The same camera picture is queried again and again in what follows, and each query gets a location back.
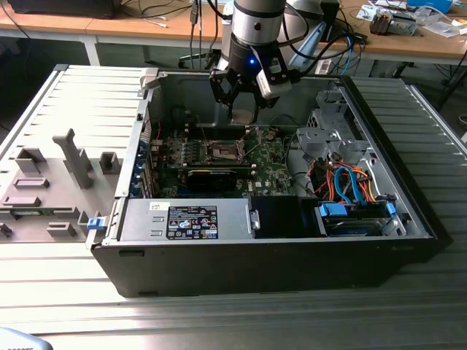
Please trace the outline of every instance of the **workbench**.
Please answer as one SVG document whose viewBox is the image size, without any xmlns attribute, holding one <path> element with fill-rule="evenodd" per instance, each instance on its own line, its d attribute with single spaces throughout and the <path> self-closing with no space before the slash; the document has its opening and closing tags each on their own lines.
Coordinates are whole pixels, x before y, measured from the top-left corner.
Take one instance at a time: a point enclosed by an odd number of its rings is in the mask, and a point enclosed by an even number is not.
<svg viewBox="0 0 467 350">
<path fill-rule="evenodd" d="M 32 39 L 49 39 L 82 42 L 85 45 L 90 64 L 99 66 L 99 56 L 96 50 L 98 43 L 133 44 L 144 46 L 188 47 L 190 43 L 190 10 L 186 9 L 167 15 L 165 22 L 169 27 L 161 28 L 153 23 L 139 18 L 132 18 L 123 13 L 117 14 L 114 20 L 99 20 L 86 17 L 71 17 L 57 15 L 22 15 L 15 13 L 7 0 L 5 3 L 10 16 L 21 26 Z M 142 0 L 142 4 L 163 4 L 160 0 Z M 347 20 L 356 31 L 368 36 L 368 44 L 362 54 L 362 59 L 387 60 L 399 62 L 421 62 L 458 64 L 466 51 L 466 36 L 454 36 L 445 39 L 431 33 L 424 28 L 418 28 L 414 36 L 376 36 L 369 32 L 369 22 L 356 19 L 358 9 L 364 0 L 342 0 L 343 10 Z M 136 4 L 130 9 L 135 15 Z M 181 7 L 177 2 L 173 7 L 160 7 L 157 12 Z M 449 15 L 467 15 L 467 9 L 454 8 Z M 214 12 L 204 5 L 203 37 L 201 46 L 208 48 L 215 37 Z M 214 48 L 220 47 L 222 26 L 219 21 L 219 34 Z M 0 36 L 24 37 L 16 25 L 0 11 Z M 345 42 L 338 42 L 332 46 L 337 52 L 346 47 Z"/>
<path fill-rule="evenodd" d="M 11 180 L 18 147 L 40 147 L 48 157 L 58 157 L 60 150 L 51 141 L 58 125 L 75 128 L 77 146 L 90 158 L 103 150 L 124 158 L 131 115 L 136 114 L 134 102 L 140 99 L 141 73 L 138 68 L 92 66 L 53 71 L 0 146 L 0 192 Z M 79 123 L 75 113 L 59 113 L 57 106 L 65 104 L 80 106 Z M 103 106 L 114 108 L 107 116 L 96 116 Z M 420 125 L 418 132 L 439 123 L 450 135 L 442 119 L 428 108 L 427 112 L 433 113 L 433 123 Z M 404 130 L 399 124 L 388 128 Z M 120 136 L 112 144 L 103 139 L 117 129 Z M 400 146 L 408 147 L 406 136 L 401 136 Z M 429 174 L 418 173 L 433 176 L 439 164 L 454 168 L 452 159 L 460 157 L 441 155 L 446 147 L 454 146 L 442 142 L 438 154 L 420 151 L 406 156 L 412 162 L 433 164 Z M 455 177 L 451 168 L 447 171 Z M 454 243 L 429 263 L 405 267 L 379 288 L 127 299 L 117 293 L 83 242 L 4 242 L 0 327 L 35 334 L 55 350 L 463 349 L 467 236 L 458 215 L 467 192 L 454 187 L 452 180 L 446 181 L 449 188 L 442 182 L 430 189 L 431 198 L 437 198 L 444 210 Z"/>
</svg>

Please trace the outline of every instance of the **black cable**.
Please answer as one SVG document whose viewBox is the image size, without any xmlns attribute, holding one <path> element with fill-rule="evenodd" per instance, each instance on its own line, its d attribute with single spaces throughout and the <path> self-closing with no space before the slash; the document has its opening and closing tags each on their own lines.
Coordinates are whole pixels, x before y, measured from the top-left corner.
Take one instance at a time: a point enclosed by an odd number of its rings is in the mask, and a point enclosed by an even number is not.
<svg viewBox="0 0 467 350">
<path fill-rule="evenodd" d="M 467 56 L 467 50 L 464 52 L 462 58 L 459 61 L 459 64 L 456 66 L 454 72 L 452 73 L 452 76 L 449 78 L 447 85 L 445 89 L 443 90 L 443 93 L 441 95 L 441 98 L 438 101 L 438 110 L 441 110 L 443 108 L 443 105 L 446 103 L 446 101 L 449 99 L 449 97 L 452 95 L 454 90 L 457 88 L 457 86 L 463 81 L 463 78 L 465 78 L 467 74 L 467 69 L 464 70 L 464 72 L 458 77 L 458 79 L 454 82 L 454 84 L 451 85 L 452 79 L 455 77 L 455 75 L 458 73 L 459 68 L 462 66 L 462 63 L 466 59 Z"/>
<path fill-rule="evenodd" d="M 198 23 L 198 16 L 199 16 L 199 6 L 198 0 L 194 0 L 191 4 L 191 11 L 190 11 L 190 23 L 191 23 L 191 32 L 190 32 L 190 62 L 191 68 L 194 69 L 195 66 L 193 65 L 193 36 L 195 33 L 195 26 Z"/>
<path fill-rule="evenodd" d="M 292 116 L 290 116 L 288 114 L 285 114 L 285 113 L 273 116 L 272 119 L 271 119 L 271 122 L 269 122 L 269 126 L 272 126 L 272 123 L 279 117 L 288 118 L 292 123 L 294 123 L 295 125 L 297 125 L 300 128 L 300 124 L 298 124 L 297 120 L 294 117 L 292 117 Z"/>
<path fill-rule="evenodd" d="M 21 31 L 21 33 L 24 34 L 24 36 L 28 39 L 31 37 L 15 22 L 15 20 L 8 14 L 8 12 L 5 10 L 5 5 L 3 4 L 3 1 L 0 1 L 1 8 L 3 9 L 3 12 L 5 12 L 5 15 L 15 24 L 15 26 Z"/>
<path fill-rule="evenodd" d="M 444 106 L 444 104 L 447 102 L 449 97 L 451 97 L 452 93 L 454 93 L 455 89 L 458 88 L 458 86 L 461 84 L 461 82 L 467 77 L 467 69 L 464 69 L 462 74 L 455 80 L 454 84 L 450 85 L 447 88 L 446 93 L 443 94 L 443 96 L 439 99 L 438 103 L 438 110 L 441 110 L 441 108 Z"/>
<path fill-rule="evenodd" d="M 204 60 L 204 68 L 207 67 L 207 61 L 210 57 L 210 55 L 212 55 L 212 47 L 214 46 L 215 42 L 217 41 L 217 36 L 219 35 L 219 23 L 217 21 L 217 16 L 215 17 L 215 22 L 216 22 L 216 29 L 215 29 L 215 34 L 214 34 L 214 39 L 212 40 L 210 46 L 209 46 L 209 50 L 208 50 L 208 54 L 206 55 L 206 58 Z"/>
<path fill-rule="evenodd" d="M 288 32 L 287 32 L 287 24 L 285 23 L 285 18 L 284 18 L 284 17 L 282 18 L 282 26 L 283 26 L 283 28 L 284 28 L 284 35 L 285 35 L 285 38 L 286 38 L 287 40 L 289 40 L 289 34 L 288 34 Z M 346 48 L 346 49 L 344 49 L 344 50 L 342 50 L 342 51 L 340 51 L 340 52 L 338 52 L 338 53 L 334 53 L 333 55 L 328 55 L 328 56 L 322 57 L 321 60 L 328 60 L 329 58 L 335 58 L 335 57 L 338 57 L 338 56 L 343 55 L 343 54 L 345 54 L 346 52 L 350 51 L 350 49 L 351 49 L 351 48 L 353 47 L 353 45 L 355 44 L 355 40 L 354 40 L 355 37 L 354 37 L 353 34 L 351 34 L 351 33 L 346 33 L 346 36 L 351 36 L 351 37 L 353 38 L 352 44 L 348 44 L 348 43 L 347 43 L 347 48 Z M 308 59 L 308 60 L 314 59 L 313 56 L 310 56 L 310 55 L 307 55 L 307 54 L 304 54 L 304 53 L 298 51 L 293 45 L 289 45 L 289 47 L 292 49 L 292 51 L 293 51 L 294 53 L 296 53 L 297 55 L 299 55 L 299 56 L 301 56 L 301 57 L 303 57 L 303 58 L 306 58 L 306 59 Z"/>
<path fill-rule="evenodd" d="M 201 40 L 203 37 L 203 10 L 201 6 L 201 0 L 199 0 L 198 11 L 199 11 L 199 70 L 201 70 L 201 62 L 203 61 L 201 58 Z"/>
<path fill-rule="evenodd" d="M 6 130 L 8 132 L 10 132 L 12 130 L 12 129 L 7 128 L 6 126 L 3 126 L 1 123 L 0 123 L 0 128 Z"/>
<path fill-rule="evenodd" d="M 291 9 L 292 11 L 295 12 L 295 14 L 297 16 L 299 16 L 301 18 L 301 20 L 305 23 L 305 32 L 300 35 L 300 36 L 297 36 L 296 38 L 294 39 L 290 39 L 288 38 L 288 35 L 285 36 L 286 38 L 286 41 L 285 42 L 279 42 L 278 45 L 279 47 L 284 47 L 284 46 L 292 46 L 293 44 L 295 44 L 296 42 L 299 42 L 300 40 L 303 40 L 306 38 L 306 36 L 308 36 L 308 33 L 309 33 L 309 24 L 308 24 L 308 21 L 305 19 L 305 17 L 299 12 L 296 10 L 295 7 L 293 7 L 292 5 L 290 5 L 289 3 L 286 3 L 285 6 L 287 6 L 289 9 Z M 284 34 L 286 33 L 287 31 L 287 26 L 285 24 L 285 15 L 282 16 L 282 25 L 284 26 Z"/>
<path fill-rule="evenodd" d="M 347 33 L 355 34 L 352 26 L 349 24 L 349 21 L 347 20 L 347 16 L 345 15 L 344 11 L 342 11 L 341 7 L 339 8 L 339 11 L 340 13 L 342 13 L 342 17 L 344 18 L 344 20 L 341 20 L 340 18 L 336 18 L 336 20 L 345 23 L 345 26 L 347 27 Z"/>
<path fill-rule="evenodd" d="M 335 36 L 334 38 L 332 38 L 332 40 L 330 40 L 326 46 L 324 46 L 324 48 L 320 51 L 320 53 L 318 53 L 318 55 L 316 56 L 315 60 L 312 62 L 312 64 L 310 64 L 308 66 L 307 69 L 305 69 L 303 72 L 301 72 L 301 76 L 302 77 L 305 77 L 309 72 L 312 71 L 312 69 L 317 65 L 318 61 L 321 60 L 321 59 L 324 59 L 322 58 L 324 53 L 329 49 L 329 47 L 331 47 L 331 45 L 336 42 L 337 40 L 339 40 L 340 38 L 343 38 L 345 36 L 348 36 L 349 34 L 339 34 L 338 36 Z"/>
<path fill-rule="evenodd" d="M 124 9 L 122 9 L 122 12 L 123 12 L 125 15 L 130 16 L 130 17 L 132 17 L 132 18 L 141 18 L 141 19 L 145 19 L 145 18 L 154 18 L 154 17 L 160 17 L 160 16 L 168 15 L 168 14 L 173 13 L 173 12 L 182 11 L 182 10 L 184 10 L 184 9 L 189 9 L 190 7 L 191 7 L 191 5 L 190 5 L 190 6 L 180 7 L 180 8 L 178 8 L 178 9 L 173 9 L 172 11 L 168 11 L 168 12 L 164 12 L 164 13 L 158 13 L 157 15 L 141 16 L 141 17 L 132 15 L 131 13 L 126 12 Z"/>
<path fill-rule="evenodd" d="M 223 13 L 221 13 L 219 11 L 219 9 L 216 6 L 214 6 L 214 4 L 212 3 L 212 0 L 207 0 L 207 2 L 209 3 L 210 7 L 212 8 L 212 11 L 214 11 L 217 16 L 219 16 L 223 20 L 231 20 L 232 19 L 232 16 L 230 16 L 230 15 L 226 16 Z"/>
<path fill-rule="evenodd" d="M 451 79 L 451 77 L 448 76 L 448 75 L 446 75 L 446 74 L 438 67 L 437 64 L 434 64 L 434 67 L 436 68 L 436 70 L 437 70 L 439 73 L 441 73 L 441 74 L 443 75 L 443 77 L 446 77 L 447 79 Z"/>
<path fill-rule="evenodd" d="M 193 35 L 195 33 L 195 25 L 191 25 L 191 32 L 190 32 L 190 62 L 191 68 L 194 69 L 195 66 L 193 65 Z"/>
<path fill-rule="evenodd" d="M 149 9 L 155 9 L 157 7 L 165 7 L 165 6 L 169 6 L 172 2 L 174 2 L 175 0 L 170 0 L 167 4 L 162 4 L 162 5 L 151 5 L 151 6 L 148 6 L 148 7 L 145 7 L 144 9 L 141 10 L 141 14 L 144 15 L 144 13 L 149 10 Z"/>
</svg>

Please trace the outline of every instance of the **black connector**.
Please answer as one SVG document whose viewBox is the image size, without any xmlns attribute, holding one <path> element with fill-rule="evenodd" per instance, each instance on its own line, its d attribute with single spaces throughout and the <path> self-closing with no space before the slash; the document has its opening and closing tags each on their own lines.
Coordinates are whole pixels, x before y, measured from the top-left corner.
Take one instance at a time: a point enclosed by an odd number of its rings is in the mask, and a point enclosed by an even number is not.
<svg viewBox="0 0 467 350">
<path fill-rule="evenodd" d="M 353 35 L 353 39 L 356 44 L 366 45 L 366 40 L 368 39 L 368 36 L 357 32 L 355 32 Z"/>
<path fill-rule="evenodd" d="M 190 12 L 190 22 L 194 26 L 198 23 L 198 16 L 199 16 L 199 7 L 198 1 L 194 0 L 191 4 L 191 12 Z"/>
</svg>

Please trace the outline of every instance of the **power supply label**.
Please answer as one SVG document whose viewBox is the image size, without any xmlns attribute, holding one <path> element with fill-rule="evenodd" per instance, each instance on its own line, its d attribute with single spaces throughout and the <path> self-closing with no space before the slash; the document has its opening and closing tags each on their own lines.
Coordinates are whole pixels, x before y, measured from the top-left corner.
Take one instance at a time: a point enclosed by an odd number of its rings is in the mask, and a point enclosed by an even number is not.
<svg viewBox="0 0 467 350">
<path fill-rule="evenodd" d="M 218 239 L 217 207 L 169 207 L 166 237 L 168 239 Z"/>
</svg>

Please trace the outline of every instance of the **blue latch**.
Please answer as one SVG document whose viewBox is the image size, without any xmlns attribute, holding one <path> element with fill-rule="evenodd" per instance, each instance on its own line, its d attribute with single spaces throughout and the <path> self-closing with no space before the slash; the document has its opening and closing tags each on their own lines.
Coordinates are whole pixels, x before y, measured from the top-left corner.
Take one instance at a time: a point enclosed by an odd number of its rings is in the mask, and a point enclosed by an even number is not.
<svg viewBox="0 0 467 350">
<path fill-rule="evenodd" d="M 105 218 L 103 217 L 91 217 L 88 220 L 88 230 L 106 230 Z"/>
<path fill-rule="evenodd" d="M 320 215 L 321 217 L 346 217 L 347 209 L 342 203 L 323 203 L 320 205 Z"/>
<path fill-rule="evenodd" d="M 390 216 L 395 215 L 395 206 L 392 203 L 386 203 L 386 210 Z"/>
</svg>

